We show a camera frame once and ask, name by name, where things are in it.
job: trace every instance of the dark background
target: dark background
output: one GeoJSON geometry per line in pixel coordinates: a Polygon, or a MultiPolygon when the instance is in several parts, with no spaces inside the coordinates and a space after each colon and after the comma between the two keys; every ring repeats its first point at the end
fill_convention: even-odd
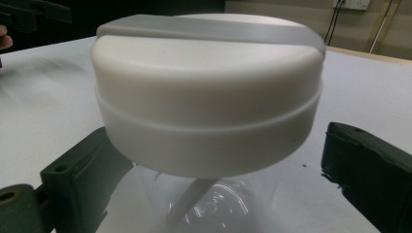
{"type": "Polygon", "coordinates": [[[48,0],[70,7],[72,23],[36,16],[37,31],[20,33],[9,28],[14,45],[2,53],[94,36],[99,25],[137,14],[178,16],[223,13],[224,0],[48,0]]]}

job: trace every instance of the gray wall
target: gray wall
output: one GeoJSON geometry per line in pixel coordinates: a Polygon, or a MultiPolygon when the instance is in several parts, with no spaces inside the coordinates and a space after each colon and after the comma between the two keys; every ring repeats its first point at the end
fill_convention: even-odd
{"type": "MultiPolygon", "coordinates": [[[[344,11],[339,14],[331,46],[366,51],[375,22],[386,0],[370,0],[365,12],[344,11]]],[[[225,11],[279,17],[305,24],[325,36],[333,15],[333,0],[231,0],[225,11]]],[[[402,0],[378,54],[412,59],[412,1],[402,0]]]]}

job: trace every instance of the white table surface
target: white table surface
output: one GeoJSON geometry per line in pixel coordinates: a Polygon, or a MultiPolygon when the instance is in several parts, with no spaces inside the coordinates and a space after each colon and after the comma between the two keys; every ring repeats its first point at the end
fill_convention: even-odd
{"type": "MultiPolygon", "coordinates": [[[[89,58],[94,40],[1,55],[0,187],[37,187],[43,168],[103,126],[89,58]]],[[[323,77],[308,140],[276,165],[283,171],[273,202],[276,232],[378,232],[321,177],[325,132],[331,121],[347,123],[412,153],[412,67],[328,51],[323,77]]],[[[99,232],[138,227],[112,209],[99,232]]]]}

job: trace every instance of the white cylindrical object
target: white cylindrical object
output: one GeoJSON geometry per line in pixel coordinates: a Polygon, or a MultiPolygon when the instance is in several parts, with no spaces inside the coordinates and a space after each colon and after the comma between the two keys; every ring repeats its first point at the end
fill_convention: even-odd
{"type": "Polygon", "coordinates": [[[296,150],[311,130],[323,61],[307,45],[109,35],[92,51],[115,147],[152,170],[204,179],[250,173],[296,150]]]}

